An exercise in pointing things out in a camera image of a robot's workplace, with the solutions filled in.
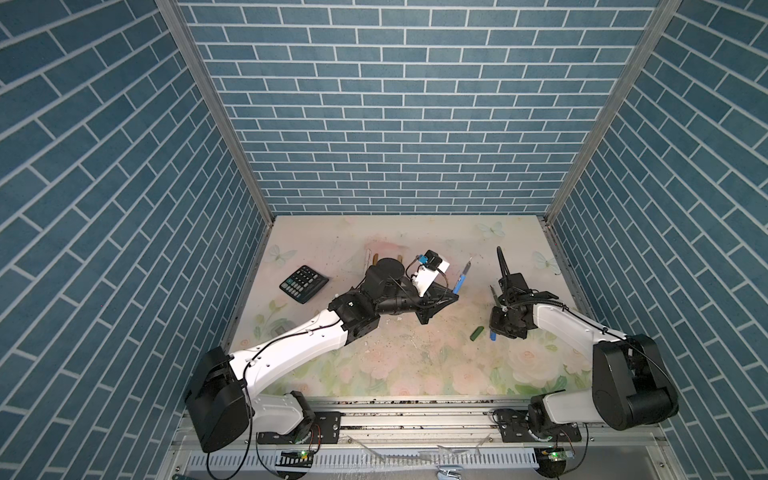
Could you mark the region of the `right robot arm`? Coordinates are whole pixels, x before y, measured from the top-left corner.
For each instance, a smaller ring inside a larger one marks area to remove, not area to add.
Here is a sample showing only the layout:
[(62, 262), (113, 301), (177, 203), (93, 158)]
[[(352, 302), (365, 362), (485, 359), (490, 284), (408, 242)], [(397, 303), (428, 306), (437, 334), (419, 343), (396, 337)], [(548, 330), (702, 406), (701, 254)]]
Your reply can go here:
[(522, 274), (511, 272), (500, 247), (496, 253), (501, 278), (491, 331), (521, 340), (533, 330), (547, 331), (590, 360), (592, 372), (589, 388), (532, 397), (527, 412), (503, 431), (523, 428), (528, 436), (545, 442), (580, 424), (602, 423), (624, 431), (678, 414), (677, 387), (652, 338), (602, 326), (555, 294), (529, 288)]

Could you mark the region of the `blue pen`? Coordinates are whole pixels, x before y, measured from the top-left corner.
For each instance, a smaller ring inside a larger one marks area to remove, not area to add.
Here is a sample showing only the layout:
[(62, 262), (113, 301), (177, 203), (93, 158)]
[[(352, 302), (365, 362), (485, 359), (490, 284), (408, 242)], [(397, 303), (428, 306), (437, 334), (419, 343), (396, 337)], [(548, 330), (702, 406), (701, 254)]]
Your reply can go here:
[(472, 261), (468, 260), (466, 265), (464, 266), (461, 274), (459, 275), (459, 277), (458, 277), (458, 279), (457, 279), (457, 281), (455, 283), (455, 286), (454, 286), (454, 288), (452, 290), (452, 292), (454, 294), (458, 294), (459, 291), (461, 290), (461, 288), (462, 288), (462, 286), (463, 286), (463, 284), (464, 284), (464, 282), (465, 282), (465, 280), (466, 280), (466, 278), (468, 276), (468, 273), (469, 273), (469, 270), (470, 270), (471, 266), (472, 266)]

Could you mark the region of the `green pen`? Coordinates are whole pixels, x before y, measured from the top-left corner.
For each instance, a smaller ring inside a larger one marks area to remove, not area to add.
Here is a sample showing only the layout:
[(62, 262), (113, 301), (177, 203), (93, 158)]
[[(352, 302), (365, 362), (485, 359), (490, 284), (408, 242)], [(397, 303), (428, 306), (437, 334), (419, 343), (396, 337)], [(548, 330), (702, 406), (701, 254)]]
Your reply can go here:
[(496, 307), (498, 307), (498, 308), (501, 308), (501, 304), (500, 304), (500, 301), (499, 301), (499, 297), (498, 297), (498, 295), (497, 295), (497, 293), (496, 293), (496, 291), (495, 291), (495, 289), (494, 289), (493, 285), (489, 285), (489, 288), (490, 288), (490, 290), (491, 290), (491, 294), (492, 294), (492, 298), (493, 298), (493, 301), (494, 301), (494, 305), (495, 305)]

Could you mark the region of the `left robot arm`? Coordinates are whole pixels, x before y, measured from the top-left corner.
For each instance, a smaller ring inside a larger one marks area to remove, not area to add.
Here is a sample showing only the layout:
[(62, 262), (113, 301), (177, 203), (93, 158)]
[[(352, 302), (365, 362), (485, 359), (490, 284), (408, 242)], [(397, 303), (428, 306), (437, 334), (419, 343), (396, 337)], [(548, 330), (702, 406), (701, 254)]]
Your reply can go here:
[(265, 389), (315, 358), (373, 332), (384, 315), (413, 313), (422, 325), (459, 296), (437, 283), (450, 264), (429, 250), (408, 273), (394, 258), (367, 268), (362, 281), (335, 297), (307, 322), (255, 347), (204, 353), (182, 399), (205, 453), (223, 449), (244, 432), (272, 432), (303, 439), (315, 414), (303, 394), (267, 395)]

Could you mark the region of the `green pen cap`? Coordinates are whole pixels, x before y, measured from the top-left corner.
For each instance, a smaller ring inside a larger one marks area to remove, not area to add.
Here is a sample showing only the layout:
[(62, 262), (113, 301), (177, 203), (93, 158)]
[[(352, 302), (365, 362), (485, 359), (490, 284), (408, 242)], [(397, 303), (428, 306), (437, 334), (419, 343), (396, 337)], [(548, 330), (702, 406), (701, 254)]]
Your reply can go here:
[(476, 341), (477, 338), (483, 333), (484, 327), (478, 326), (471, 334), (470, 334), (470, 340), (472, 342)]

